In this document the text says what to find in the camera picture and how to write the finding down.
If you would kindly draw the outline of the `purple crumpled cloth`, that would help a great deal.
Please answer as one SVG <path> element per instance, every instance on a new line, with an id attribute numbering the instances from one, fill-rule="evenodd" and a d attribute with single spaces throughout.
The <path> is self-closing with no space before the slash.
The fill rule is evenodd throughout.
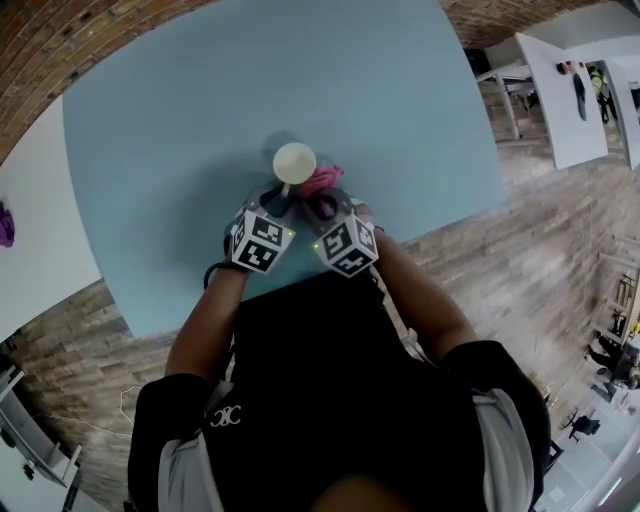
<path id="1" fill-rule="evenodd" d="M 0 200 L 0 246 L 11 248 L 15 239 L 15 225 L 12 213 Z"/>

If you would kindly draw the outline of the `white desk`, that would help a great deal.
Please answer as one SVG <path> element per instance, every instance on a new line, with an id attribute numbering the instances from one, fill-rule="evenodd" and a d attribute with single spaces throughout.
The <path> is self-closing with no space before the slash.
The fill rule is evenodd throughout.
<path id="1" fill-rule="evenodd" d="M 640 119 L 633 101 L 630 82 L 618 60 L 609 58 L 603 63 L 609 91 L 615 104 L 627 163 L 631 171 L 640 172 Z"/>
<path id="2" fill-rule="evenodd" d="M 546 135 L 558 169 L 592 161 L 608 154 L 605 130 L 590 76 L 583 60 L 567 50 L 538 38 L 517 33 L 484 50 L 490 69 L 476 76 L 476 82 L 489 83 L 499 93 L 509 119 L 512 145 L 533 145 L 514 112 L 512 97 L 538 98 Z M 570 61 L 573 72 L 560 75 L 556 64 Z M 586 92 L 587 120 L 578 112 L 573 74 L 578 73 Z"/>

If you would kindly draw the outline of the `person's left forearm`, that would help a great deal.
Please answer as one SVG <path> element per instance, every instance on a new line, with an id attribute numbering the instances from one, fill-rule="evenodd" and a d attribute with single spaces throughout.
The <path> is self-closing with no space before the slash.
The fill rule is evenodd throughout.
<path id="1" fill-rule="evenodd" d="M 229 255 L 214 265 L 206 289 L 176 336 L 165 375 L 190 374 L 217 381 L 226 369 L 234 322 L 249 272 Z"/>

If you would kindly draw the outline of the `person's black and grey shirt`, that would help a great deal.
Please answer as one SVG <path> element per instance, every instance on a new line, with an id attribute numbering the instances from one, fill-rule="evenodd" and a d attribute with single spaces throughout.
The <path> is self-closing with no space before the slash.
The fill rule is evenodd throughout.
<path id="1" fill-rule="evenodd" d="M 543 492 L 548 411 L 504 346 L 411 357 L 369 277 L 241 302 L 224 364 L 142 388 L 135 512 L 530 512 Z"/>

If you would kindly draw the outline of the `person's right forearm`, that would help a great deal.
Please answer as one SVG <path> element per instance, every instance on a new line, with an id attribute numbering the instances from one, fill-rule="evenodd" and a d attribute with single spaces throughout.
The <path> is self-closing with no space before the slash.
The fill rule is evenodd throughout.
<path id="1" fill-rule="evenodd" d="M 374 229 L 377 271 L 404 325 L 427 359 L 439 364 L 454 348 L 478 340 L 455 301 L 382 229 Z"/>

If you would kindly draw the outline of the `pink cloth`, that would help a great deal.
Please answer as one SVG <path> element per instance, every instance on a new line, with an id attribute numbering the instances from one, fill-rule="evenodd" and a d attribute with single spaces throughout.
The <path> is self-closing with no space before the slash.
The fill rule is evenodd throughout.
<path id="1" fill-rule="evenodd" d="M 298 196 L 307 199 L 313 194 L 332 188 L 344 174 L 339 166 L 323 167 L 314 170 L 313 174 L 298 188 Z"/>

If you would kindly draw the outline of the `white cup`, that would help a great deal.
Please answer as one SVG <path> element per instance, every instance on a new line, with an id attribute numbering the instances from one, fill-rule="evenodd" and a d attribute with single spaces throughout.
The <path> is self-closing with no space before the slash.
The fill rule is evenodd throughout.
<path id="1" fill-rule="evenodd" d="M 286 198 L 292 187 L 307 181 L 316 165 L 315 153 L 307 145 L 292 142 L 280 147 L 272 160 L 274 175 L 282 183 L 280 195 Z"/>

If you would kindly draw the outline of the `light wooden rack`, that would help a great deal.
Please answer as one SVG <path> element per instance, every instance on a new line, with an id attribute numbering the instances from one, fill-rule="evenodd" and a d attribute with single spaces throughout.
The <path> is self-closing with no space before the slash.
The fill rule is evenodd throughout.
<path id="1" fill-rule="evenodd" d="M 635 336 L 640 321 L 640 237 L 614 233 L 612 240 L 614 251 L 600 252 L 598 261 L 615 272 L 613 291 L 604 308 L 617 317 L 620 332 L 614 339 L 624 345 Z"/>

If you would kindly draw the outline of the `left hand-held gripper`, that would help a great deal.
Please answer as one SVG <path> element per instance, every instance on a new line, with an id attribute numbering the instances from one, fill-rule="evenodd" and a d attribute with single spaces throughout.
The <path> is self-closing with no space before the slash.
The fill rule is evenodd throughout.
<path id="1" fill-rule="evenodd" d="M 224 252 L 230 253 L 231 262 L 263 275 L 274 269 L 294 240 L 289 222 L 300 203 L 297 195 L 283 197 L 280 218 L 275 218 L 264 208 L 274 194 L 274 185 L 253 189 L 224 232 Z"/>

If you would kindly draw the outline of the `yellow-green bag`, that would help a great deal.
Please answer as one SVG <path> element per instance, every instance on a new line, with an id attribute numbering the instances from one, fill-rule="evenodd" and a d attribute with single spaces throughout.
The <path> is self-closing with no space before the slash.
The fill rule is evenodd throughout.
<path id="1" fill-rule="evenodd" d="M 589 72 L 591 85 L 594 90 L 594 94 L 597 99 L 606 97 L 604 76 L 600 68 L 594 63 L 587 64 L 587 70 Z"/>

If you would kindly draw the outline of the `black elongated insole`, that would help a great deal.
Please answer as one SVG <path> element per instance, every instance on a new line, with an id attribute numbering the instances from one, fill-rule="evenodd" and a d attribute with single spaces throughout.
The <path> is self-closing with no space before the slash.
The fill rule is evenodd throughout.
<path id="1" fill-rule="evenodd" d="M 574 90 L 575 90 L 575 95 L 577 100 L 577 108 L 578 108 L 579 116 L 583 121 L 586 121 L 587 120 L 586 92 L 585 92 L 585 87 L 582 82 L 582 79 L 578 73 L 573 74 L 573 85 L 574 85 Z"/>

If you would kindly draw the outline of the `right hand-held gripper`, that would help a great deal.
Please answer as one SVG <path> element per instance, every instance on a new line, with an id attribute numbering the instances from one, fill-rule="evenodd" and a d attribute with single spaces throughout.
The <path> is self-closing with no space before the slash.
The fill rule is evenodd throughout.
<path id="1" fill-rule="evenodd" d="M 300 206 L 318 238 L 312 249 L 320 261 L 344 277 L 354 277 L 379 259 L 374 224 L 359 210 L 366 203 L 341 188 L 331 188 L 332 199 L 302 198 Z"/>

